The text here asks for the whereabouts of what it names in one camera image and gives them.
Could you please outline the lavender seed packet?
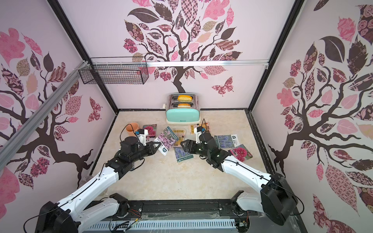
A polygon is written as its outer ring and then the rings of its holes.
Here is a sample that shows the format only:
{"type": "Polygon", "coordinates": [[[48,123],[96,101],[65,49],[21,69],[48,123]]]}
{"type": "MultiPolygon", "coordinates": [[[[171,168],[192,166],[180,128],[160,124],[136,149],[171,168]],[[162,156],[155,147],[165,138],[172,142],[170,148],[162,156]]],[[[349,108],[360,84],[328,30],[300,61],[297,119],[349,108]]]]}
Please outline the lavender seed packet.
{"type": "Polygon", "coordinates": [[[214,139],[220,149],[231,149],[240,145],[237,135],[214,136],[214,139]]]}
{"type": "Polygon", "coordinates": [[[182,147],[174,147],[174,152],[178,163],[194,158],[193,154],[185,152],[182,147]]]}

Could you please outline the sunflower shop seed packet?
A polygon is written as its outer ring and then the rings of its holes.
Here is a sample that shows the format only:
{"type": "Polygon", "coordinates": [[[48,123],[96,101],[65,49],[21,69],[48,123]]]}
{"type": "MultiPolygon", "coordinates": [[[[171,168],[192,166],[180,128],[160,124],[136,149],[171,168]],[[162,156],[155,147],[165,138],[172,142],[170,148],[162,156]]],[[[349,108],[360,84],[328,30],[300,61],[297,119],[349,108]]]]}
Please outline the sunflower shop seed packet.
{"type": "Polygon", "coordinates": [[[190,126],[190,133],[191,133],[192,135],[194,135],[194,134],[195,134],[195,129],[196,129],[197,127],[199,127],[199,126],[202,126],[202,127],[206,130],[206,132],[210,132],[210,126],[209,126],[208,122],[203,122],[202,124],[194,124],[194,125],[191,125],[191,126],[190,126]]]}

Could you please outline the pink cosmos seed packet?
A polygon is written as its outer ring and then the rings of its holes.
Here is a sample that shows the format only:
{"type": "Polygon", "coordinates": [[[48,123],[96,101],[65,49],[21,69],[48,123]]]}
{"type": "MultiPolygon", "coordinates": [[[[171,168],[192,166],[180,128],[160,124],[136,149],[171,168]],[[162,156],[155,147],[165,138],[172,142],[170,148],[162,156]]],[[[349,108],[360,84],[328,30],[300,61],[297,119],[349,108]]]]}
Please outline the pink cosmos seed packet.
{"type": "Polygon", "coordinates": [[[170,148],[172,148],[178,140],[178,136],[173,132],[173,130],[169,126],[167,126],[162,131],[162,133],[155,138],[154,142],[160,143],[160,147],[158,148],[158,150],[161,152],[161,154],[166,156],[170,148]]]}

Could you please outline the pink hollyhock seed packet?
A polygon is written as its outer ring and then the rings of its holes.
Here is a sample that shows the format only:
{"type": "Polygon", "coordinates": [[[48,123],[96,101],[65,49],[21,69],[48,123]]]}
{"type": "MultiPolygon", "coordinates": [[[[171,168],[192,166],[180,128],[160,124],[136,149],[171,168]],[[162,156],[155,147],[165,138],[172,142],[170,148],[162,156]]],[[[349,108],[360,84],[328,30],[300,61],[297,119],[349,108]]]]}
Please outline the pink hollyhock seed packet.
{"type": "Polygon", "coordinates": [[[230,150],[230,152],[236,159],[238,159],[241,162],[249,160],[253,157],[253,155],[247,150],[247,148],[243,144],[234,147],[230,150]]]}

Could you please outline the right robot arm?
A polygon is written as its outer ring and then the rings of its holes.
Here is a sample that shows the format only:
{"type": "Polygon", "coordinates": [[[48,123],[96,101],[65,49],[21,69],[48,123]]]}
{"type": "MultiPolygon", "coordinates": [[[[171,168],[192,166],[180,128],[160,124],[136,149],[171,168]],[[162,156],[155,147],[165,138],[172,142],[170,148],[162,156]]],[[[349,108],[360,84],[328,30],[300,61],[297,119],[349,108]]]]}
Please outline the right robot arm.
{"type": "Polygon", "coordinates": [[[219,148],[202,127],[197,128],[195,135],[197,140],[181,142],[184,152],[202,156],[213,168],[235,176],[256,191],[256,194],[242,192],[233,199],[240,210],[264,213],[272,222],[283,226],[298,205],[298,197],[285,177],[259,171],[241,162],[231,152],[219,148]]]}

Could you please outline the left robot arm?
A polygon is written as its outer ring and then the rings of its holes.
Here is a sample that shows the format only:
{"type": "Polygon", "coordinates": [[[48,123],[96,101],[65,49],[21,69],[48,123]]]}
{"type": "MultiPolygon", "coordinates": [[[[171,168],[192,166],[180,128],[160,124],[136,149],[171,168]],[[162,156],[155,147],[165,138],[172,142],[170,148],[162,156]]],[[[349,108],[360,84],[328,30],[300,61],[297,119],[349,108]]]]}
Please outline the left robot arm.
{"type": "Polygon", "coordinates": [[[91,203],[107,188],[134,170],[134,163],[154,155],[161,142],[146,142],[146,130],[139,130],[120,143],[120,150],[107,161],[101,171],[86,184],[57,203],[42,206],[37,217],[37,233],[82,233],[97,222],[110,217],[126,217],[128,200],[112,194],[95,205],[91,203]]]}

